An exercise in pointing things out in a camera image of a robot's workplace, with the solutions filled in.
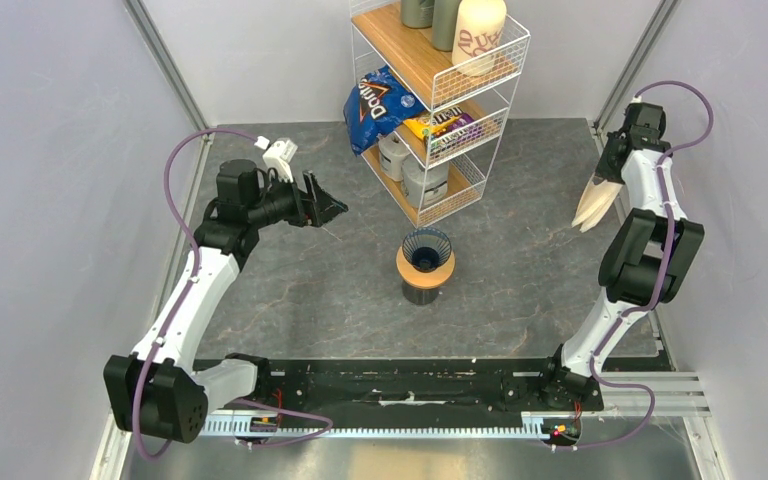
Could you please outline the blue ribbed coffee dripper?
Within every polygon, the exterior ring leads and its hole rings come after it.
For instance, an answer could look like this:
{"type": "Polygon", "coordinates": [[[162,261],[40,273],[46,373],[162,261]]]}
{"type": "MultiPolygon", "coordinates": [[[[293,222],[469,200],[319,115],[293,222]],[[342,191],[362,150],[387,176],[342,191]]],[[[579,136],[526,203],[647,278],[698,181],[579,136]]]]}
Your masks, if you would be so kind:
{"type": "Polygon", "coordinates": [[[422,273],[442,267],[453,252],[448,235],[434,227],[417,228],[410,232],[403,239],[401,249],[408,264],[422,273]]]}

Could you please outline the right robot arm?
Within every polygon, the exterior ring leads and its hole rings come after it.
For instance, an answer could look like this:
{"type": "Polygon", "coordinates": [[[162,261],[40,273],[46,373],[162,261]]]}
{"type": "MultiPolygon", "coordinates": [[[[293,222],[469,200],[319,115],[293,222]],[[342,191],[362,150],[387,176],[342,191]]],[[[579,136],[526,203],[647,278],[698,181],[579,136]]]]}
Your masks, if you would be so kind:
{"type": "Polygon", "coordinates": [[[703,226],[675,199],[665,131],[663,108],[635,98],[584,189],[572,222],[581,231],[596,225],[623,188],[631,209],[601,261],[597,301],[537,382],[548,408],[594,407],[606,358],[632,325],[673,300],[704,239],[703,226]]]}

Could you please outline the wooden ring dripper stand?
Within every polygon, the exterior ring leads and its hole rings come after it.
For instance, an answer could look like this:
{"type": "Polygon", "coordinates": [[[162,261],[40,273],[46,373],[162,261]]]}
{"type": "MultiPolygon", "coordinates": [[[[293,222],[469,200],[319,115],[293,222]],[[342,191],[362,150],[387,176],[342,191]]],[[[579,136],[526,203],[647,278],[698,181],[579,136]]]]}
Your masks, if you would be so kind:
{"type": "Polygon", "coordinates": [[[456,266],[456,255],[451,253],[442,266],[430,272],[422,272],[413,266],[405,257],[403,248],[400,247],[396,254],[397,271],[408,285],[430,290],[444,285],[453,275],[456,266]]]}

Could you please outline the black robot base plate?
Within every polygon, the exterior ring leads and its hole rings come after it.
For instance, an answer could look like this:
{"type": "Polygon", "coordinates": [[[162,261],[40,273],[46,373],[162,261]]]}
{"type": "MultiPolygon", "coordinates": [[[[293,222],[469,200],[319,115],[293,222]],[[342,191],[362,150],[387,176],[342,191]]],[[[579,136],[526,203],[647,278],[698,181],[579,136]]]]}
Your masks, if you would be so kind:
{"type": "Polygon", "coordinates": [[[524,413],[574,416],[608,409],[611,393],[638,394],[644,415],[657,395],[640,381],[601,374],[592,408],[552,409],[540,375],[552,359],[272,359],[261,360],[253,392],[234,408],[281,408],[283,428],[330,419],[336,429],[478,430],[515,427],[524,413]]]}

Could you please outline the dark glass carafe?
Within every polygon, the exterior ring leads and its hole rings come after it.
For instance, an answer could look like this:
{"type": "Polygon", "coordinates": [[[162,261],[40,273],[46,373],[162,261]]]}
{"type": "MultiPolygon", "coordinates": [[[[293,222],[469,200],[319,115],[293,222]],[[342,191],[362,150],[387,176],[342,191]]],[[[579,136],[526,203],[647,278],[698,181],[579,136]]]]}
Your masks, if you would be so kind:
{"type": "Polygon", "coordinates": [[[407,281],[402,282],[402,293],[406,300],[418,306],[431,304],[436,300],[440,292],[438,287],[419,288],[407,281]]]}

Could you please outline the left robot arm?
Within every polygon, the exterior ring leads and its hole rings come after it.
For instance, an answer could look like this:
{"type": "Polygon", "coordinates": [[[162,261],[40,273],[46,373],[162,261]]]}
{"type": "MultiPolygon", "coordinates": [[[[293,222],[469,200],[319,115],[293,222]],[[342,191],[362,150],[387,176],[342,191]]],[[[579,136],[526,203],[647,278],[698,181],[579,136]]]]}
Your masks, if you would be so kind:
{"type": "Polygon", "coordinates": [[[193,234],[193,250],[149,331],[126,356],[113,355],[103,379],[117,427],[166,441],[192,442],[210,413],[240,399],[267,405],[274,383],[265,358],[232,354],[198,370],[196,353],[220,300],[260,240],[285,222],[320,228],[347,211],[310,171],[285,180],[251,160],[223,163],[216,195],[193,234]]]}

